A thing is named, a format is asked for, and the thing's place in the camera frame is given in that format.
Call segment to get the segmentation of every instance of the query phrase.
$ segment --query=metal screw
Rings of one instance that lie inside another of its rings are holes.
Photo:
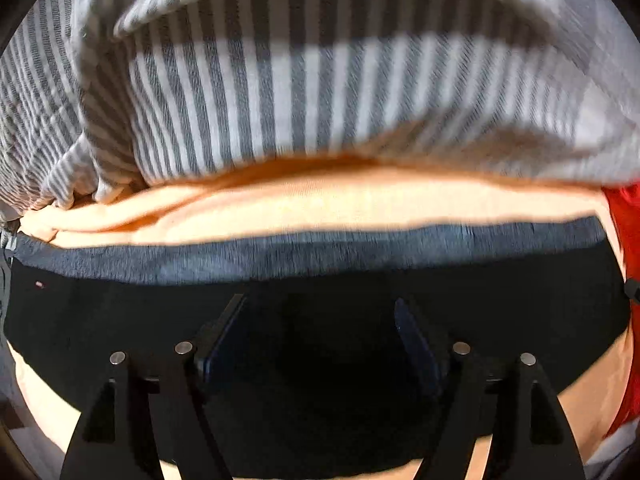
[[[453,344],[453,351],[458,355],[467,355],[471,352],[471,346],[462,341]]]
[[[175,352],[180,355],[188,354],[193,350],[191,341],[182,341],[175,346]]]
[[[530,354],[529,352],[524,352],[524,354],[520,356],[520,360],[522,361],[523,364],[526,364],[527,366],[533,366],[534,364],[536,364],[535,355]]]
[[[109,357],[109,362],[112,365],[119,365],[124,361],[124,359],[126,359],[126,357],[127,355],[124,352],[114,352],[111,354],[111,357]]]

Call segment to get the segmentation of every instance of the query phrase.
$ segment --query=metal rivet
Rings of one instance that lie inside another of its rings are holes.
[[[188,354],[191,350],[193,350],[191,341],[182,341],[175,346],[175,352],[180,355]]]
[[[111,354],[111,357],[109,357],[109,362],[112,365],[119,365],[124,361],[124,359],[126,359],[126,357],[127,355],[124,352],[114,352]]]
[[[453,344],[453,351],[458,355],[467,355],[471,352],[471,346],[462,341]]]
[[[523,364],[526,364],[527,366],[533,366],[534,364],[536,364],[535,355],[530,354],[529,352],[524,352],[524,354],[520,356],[520,360],[522,361]]]

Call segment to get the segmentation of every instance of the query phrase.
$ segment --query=black pants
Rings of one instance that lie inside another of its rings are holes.
[[[421,457],[433,407],[394,326],[411,295],[431,322],[482,354],[535,354],[557,391],[626,329],[628,300],[608,242],[464,266],[193,286],[72,280],[15,262],[5,333],[82,408],[120,349],[172,348],[248,292],[247,338],[206,413],[236,477],[331,478]],[[163,410],[150,396],[160,457]],[[489,433],[491,402],[483,410]]]

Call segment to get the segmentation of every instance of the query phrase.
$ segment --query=striped shirt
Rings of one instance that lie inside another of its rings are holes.
[[[0,77],[5,220],[292,154],[640,178],[610,0],[38,0]]]

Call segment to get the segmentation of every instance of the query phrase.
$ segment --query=red fabric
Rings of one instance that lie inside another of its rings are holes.
[[[609,209],[625,258],[626,276],[640,280],[640,184],[622,189],[605,189]],[[620,410],[609,434],[640,415],[640,305],[632,303],[634,358]]]

